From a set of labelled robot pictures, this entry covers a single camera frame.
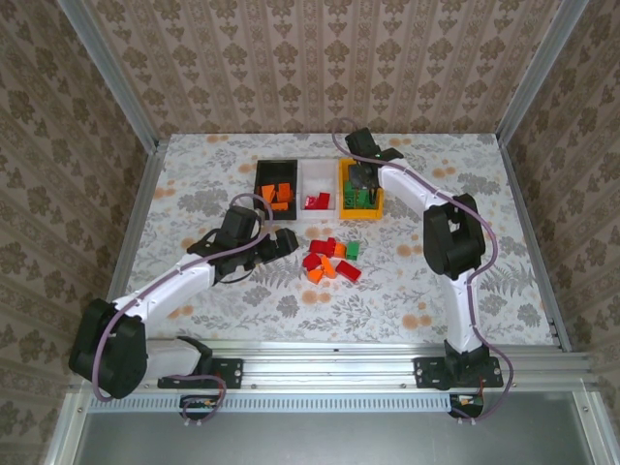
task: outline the toy block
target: toy block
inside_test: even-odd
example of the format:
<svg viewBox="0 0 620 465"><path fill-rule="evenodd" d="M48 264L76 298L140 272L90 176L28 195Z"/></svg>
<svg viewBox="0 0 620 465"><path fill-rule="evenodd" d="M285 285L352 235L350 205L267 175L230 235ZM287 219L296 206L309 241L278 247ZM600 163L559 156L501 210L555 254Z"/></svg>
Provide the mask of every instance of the toy block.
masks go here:
<svg viewBox="0 0 620 465"><path fill-rule="evenodd" d="M336 272L338 274L342 274L345 278L347 278L352 283L356 283L357 279L361 275L361 271L355 268L353 265L348 264L344 260L336 266Z"/></svg>
<svg viewBox="0 0 620 465"><path fill-rule="evenodd" d="M324 240L311 240L310 241L310 252L314 252L315 254L325 254L327 243Z"/></svg>
<svg viewBox="0 0 620 465"><path fill-rule="evenodd" d="M333 251L333 256L337 259L346 259L347 258L347 247L345 247L345 244L341 244L340 242L337 242L336 249Z"/></svg>
<svg viewBox="0 0 620 465"><path fill-rule="evenodd" d="M311 283L319 284L319 281L321 281L321 278L323 278L322 269L317 268L317 269L313 269L312 271L308 271L308 281L310 281Z"/></svg>
<svg viewBox="0 0 620 465"><path fill-rule="evenodd" d="M293 199L291 195L291 184L288 182L282 182L278 184L278 201L290 202Z"/></svg>
<svg viewBox="0 0 620 465"><path fill-rule="evenodd" d="M325 251L324 254L327 255L328 258L333 257L333 254L336 252L336 239L333 237L329 237L327 242L325 243Z"/></svg>
<svg viewBox="0 0 620 465"><path fill-rule="evenodd" d="M368 191L365 189L357 191L356 207L366 208L367 205L368 205Z"/></svg>
<svg viewBox="0 0 620 465"><path fill-rule="evenodd" d="M285 201L281 203L272 203L271 208L273 211L285 211L289 209L289 204Z"/></svg>
<svg viewBox="0 0 620 465"><path fill-rule="evenodd" d="M275 196L275 186L273 184L263 186L261 187L261 193L262 193L263 199L265 199L269 203L272 203L273 197Z"/></svg>
<svg viewBox="0 0 620 465"><path fill-rule="evenodd" d="M355 208L356 198L353 194L345 194L345 208Z"/></svg>
<svg viewBox="0 0 620 465"><path fill-rule="evenodd" d="M301 264L304 268L306 268L307 271L312 271L314 268L318 268L319 266L321 266L321 262L321 257L319 257L317 254L312 253L305 259L303 259L303 262L301 262Z"/></svg>
<svg viewBox="0 0 620 465"><path fill-rule="evenodd" d="M347 260L357 260L359 255L359 242L353 241L347 244Z"/></svg>
<svg viewBox="0 0 620 465"><path fill-rule="evenodd" d="M336 278L337 276L336 270L333 269L333 266L329 262L329 258L326 257L325 255L321 257L321 266L323 267L323 273L325 276L327 276L329 279Z"/></svg>
<svg viewBox="0 0 620 465"><path fill-rule="evenodd" d="M319 194L319 210L327 210L329 208L329 194L327 192L321 192Z"/></svg>
<svg viewBox="0 0 620 465"><path fill-rule="evenodd" d="M308 196L306 197L306 203L303 208L305 210L316 210L319 207L319 199L316 197Z"/></svg>

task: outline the floral tablecloth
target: floral tablecloth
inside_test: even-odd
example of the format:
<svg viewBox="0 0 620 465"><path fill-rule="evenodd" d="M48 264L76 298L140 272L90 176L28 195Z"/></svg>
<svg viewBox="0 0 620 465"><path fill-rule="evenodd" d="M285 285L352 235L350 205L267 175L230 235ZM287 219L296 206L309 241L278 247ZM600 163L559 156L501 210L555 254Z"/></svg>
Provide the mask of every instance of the floral tablecloth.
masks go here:
<svg viewBox="0 0 620 465"><path fill-rule="evenodd" d="M552 344L501 155L492 135L377 135L397 147L440 188L467 192L492 223L501 247L480 277L482 332L502 344ZM186 247L221 225L229 200L251 192L257 160L336 158L330 135L175 135L150 206L129 289L164 272ZM259 266L245 281L219 284L189 299L151 337L440 343L446 310L438 278L422 255L420 218L387 194L377 222L279 222L299 249ZM311 239L357 240L357 284L343 277L310 283L301 260Z"/></svg>

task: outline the orange toy block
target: orange toy block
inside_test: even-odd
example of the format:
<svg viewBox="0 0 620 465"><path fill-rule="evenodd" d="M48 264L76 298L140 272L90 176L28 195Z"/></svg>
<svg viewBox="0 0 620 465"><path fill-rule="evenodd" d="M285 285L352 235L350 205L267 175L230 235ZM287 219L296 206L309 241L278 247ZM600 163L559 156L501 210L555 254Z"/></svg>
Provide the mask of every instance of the orange toy block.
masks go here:
<svg viewBox="0 0 620 465"><path fill-rule="evenodd" d="M263 186L261 187L261 193L263 194L263 199L265 199L269 203L272 203L273 198L275 197L275 186L273 184Z"/></svg>
<svg viewBox="0 0 620 465"><path fill-rule="evenodd" d="M317 269L313 269L312 271L308 271L308 281L310 281L311 283L319 284L319 281L321 281L321 278L323 278L322 269L317 268Z"/></svg>
<svg viewBox="0 0 620 465"><path fill-rule="evenodd" d="M284 211L289 209L289 204L286 202L272 203L271 208L273 208L273 211Z"/></svg>
<svg viewBox="0 0 620 465"><path fill-rule="evenodd" d="M291 195L291 184L288 182L281 182L278 184L278 201L290 202L293 199Z"/></svg>
<svg viewBox="0 0 620 465"><path fill-rule="evenodd" d="M347 255L347 246L345 244L336 243L336 248L333 252L333 256L337 259L344 259Z"/></svg>
<svg viewBox="0 0 620 465"><path fill-rule="evenodd" d="M336 278L336 270L333 269L333 266L331 266L331 263L329 262L329 258L327 258L325 255L321 257L321 266L323 267L323 272L325 276L327 276L329 279Z"/></svg>

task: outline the metal bracket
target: metal bracket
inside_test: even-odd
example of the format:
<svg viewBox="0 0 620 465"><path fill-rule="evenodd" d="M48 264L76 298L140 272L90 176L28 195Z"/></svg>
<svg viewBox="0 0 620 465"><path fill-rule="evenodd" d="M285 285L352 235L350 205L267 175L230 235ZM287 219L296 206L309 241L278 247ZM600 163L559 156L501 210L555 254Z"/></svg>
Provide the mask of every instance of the metal bracket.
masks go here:
<svg viewBox="0 0 620 465"><path fill-rule="evenodd" d="M226 389L241 389L243 381L243 358L213 358L209 375L219 376L226 383ZM217 389L218 384L210 380L181 381L161 378L157 381L159 389Z"/></svg>
<svg viewBox="0 0 620 465"><path fill-rule="evenodd" d="M485 362L477 364L460 379L452 377L442 356L426 356L414 359L414 372L418 388L479 388L481 381L486 388L501 388L504 385L499 360L492 356Z"/></svg>

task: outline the red block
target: red block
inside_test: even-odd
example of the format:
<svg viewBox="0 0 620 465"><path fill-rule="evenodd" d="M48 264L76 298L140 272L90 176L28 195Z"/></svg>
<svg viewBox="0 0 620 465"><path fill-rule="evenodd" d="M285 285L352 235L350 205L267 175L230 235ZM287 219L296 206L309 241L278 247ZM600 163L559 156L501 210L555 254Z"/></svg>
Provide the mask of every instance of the red block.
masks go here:
<svg viewBox="0 0 620 465"><path fill-rule="evenodd" d="M321 192L319 194L318 210L327 210L329 207L329 193Z"/></svg>
<svg viewBox="0 0 620 465"><path fill-rule="evenodd" d="M327 242L325 243L325 251L324 254L331 258L333 257L333 254L336 253L336 239L334 239L333 237L330 237L327 239Z"/></svg>
<svg viewBox="0 0 620 465"><path fill-rule="evenodd" d="M327 242L324 240L311 240L310 241L310 252L314 252L315 254L324 254L326 253Z"/></svg>
<svg viewBox="0 0 620 465"><path fill-rule="evenodd" d="M303 206L304 210L316 210L319 205L319 199L316 197L308 196L306 197L306 203Z"/></svg>
<svg viewBox="0 0 620 465"><path fill-rule="evenodd" d="M361 271L359 271L351 264L348 264L344 260L340 262L338 266L336 266L336 273L342 274L345 278L347 278L353 283L356 283L357 279L359 279L359 276L361 275Z"/></svg>
<svg viewBox="0 0 620 465"><path fill-rule="evenodd" d="M319 257L317 254L310 254L305 259L303 259L303 262L301 262L301 264L304 268L306 268L306 270L311 271L314 268L321 266L321 257Z"/></svg>

